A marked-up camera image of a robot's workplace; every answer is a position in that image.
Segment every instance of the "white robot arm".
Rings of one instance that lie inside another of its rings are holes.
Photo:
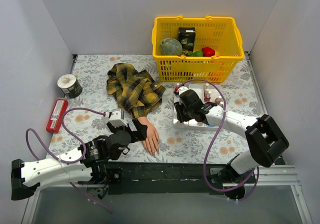
[[[107,123],[113,134],[98,136],[86,143],[85,159],[76,163],[63,163],[60,160],[70,162],[79,159],[84,151],[82,146],[60,154],[60,160],[46,158],[32,162],[23,162],[21,159],[12,161],[11,199],[16,201],[29,198],[36,190],[70,182],[100,184],[107,176],[109,183],[117,182],[119,174],[112,173],[110,169],[106,171],[108,161],[117,160],[121,154],[126,155],[130,151],[130,143],[145,140],[147,136],[146,125],[140,124],[137,119],[132,122],[136,131],[131,131],[124,121],[123,110],[113,110]]]
[[[237,155],[226,165],[231,180],[258,166],[270,167],[289,147],[284,134],[269,115],[245,116],[224,109],[213,102],[203,103],[197,93],[182,86],[178,89],[179,102],[174,103],[178,120],[195,119],[207,125],[219,126],[224,112],[223,128],[247,139],[249,150]]]
[[[192,89],[184,86],[180,87],[178,94],[179,102],[174,106],[181,123],[195,119],[207,125],[220,125],[225,112],[223,108],[212,102],[203,103]],[[82,146],[60,154],[59,160],[12,161],[11,199],[29,198],[36,190],[69,182],[100,184],[108,178],[109,184],[116,184],[121,179],[121,172],[108,168],[108,161],[117,160],[121,154],[126,155],[130,143],[145,140],[147,136],[147,126],[141,125],[137,119],[132,121],[137,131],[131,131],[126,124],[123,110],[112,111],[107,126],[113,134],[98,136],[85,143],[85,158],[76,163],[60,160],[79,159],[84,151]],[[231,181],[259,165],[270,167],[289,146],[275,121],[268,115],[256,118],[226,111],[222,127],[246,138],[250,150],[237,155],[220,172],[221,176]]]

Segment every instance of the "yellow plastic basket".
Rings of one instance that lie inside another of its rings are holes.
[[[178,27],[194,27],[194,52],[204,47],[215,50],[212,57],[161,55],[163,38],[178,38]],[[206,16],[185,18],[160,16],[154,20],[152,55],[156,60],[160,81],[184,82],[201,78],[215,83],[226,80],[236,64],[244,57],[242,38],[232,17]]]

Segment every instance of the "green melon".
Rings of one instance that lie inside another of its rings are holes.
[[[163,56],[181,56],[182,45],[174,38],[165,38],[160,41],[161,55]]]

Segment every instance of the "plaid shirt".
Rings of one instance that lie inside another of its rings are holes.
[[[146,70],[138,72],[131,64],[118,63],[107,74],[107,93],[114,95],[118,106],[134,118],[145,117],[162,103],[166,89]]]

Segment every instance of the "red box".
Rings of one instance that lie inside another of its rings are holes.
[[[58,98],[55,101],[54,109],[51,112],[50,120],[46,125],[49,133],[58,133],[61,127],[62,115],[66,112],[68,101],[64,98]]]

